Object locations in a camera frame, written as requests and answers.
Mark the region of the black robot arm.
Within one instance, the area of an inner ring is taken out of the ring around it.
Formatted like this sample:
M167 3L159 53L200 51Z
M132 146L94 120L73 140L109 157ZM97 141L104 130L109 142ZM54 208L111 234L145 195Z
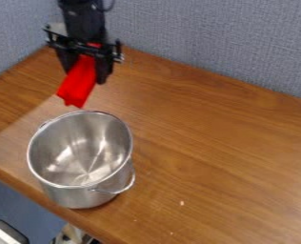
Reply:
M123 62L123 43L111 39L105 29L105 13L113 8L115 0L104 6L102 0L56 0L62 21L46 23L45 44L56 52L65 72L70 70L80 55L94 63L94 82L102 85L113 71L113 64Z

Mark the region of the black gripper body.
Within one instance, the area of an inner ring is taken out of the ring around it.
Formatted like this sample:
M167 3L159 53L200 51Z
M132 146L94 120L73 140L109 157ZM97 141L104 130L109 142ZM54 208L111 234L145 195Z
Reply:
M112 39L105 30L94 40L86 41L69 37L62 23L45 24L41 29L46 35L45 43L50 48L72 51L96 58L108 57L116 63L123 62L123 43L119 39Z

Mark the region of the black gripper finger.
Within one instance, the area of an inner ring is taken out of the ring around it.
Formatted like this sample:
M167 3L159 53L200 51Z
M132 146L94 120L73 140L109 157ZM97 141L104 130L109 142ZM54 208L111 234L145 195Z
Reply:
M94 57L96 67L96 83L102 85L106 81L108 75L113 70L113 57L111 53Z
M64 69L64 72L68 72L78 57L76 50L74 49L57 49L56 55L57 55L61 67Z

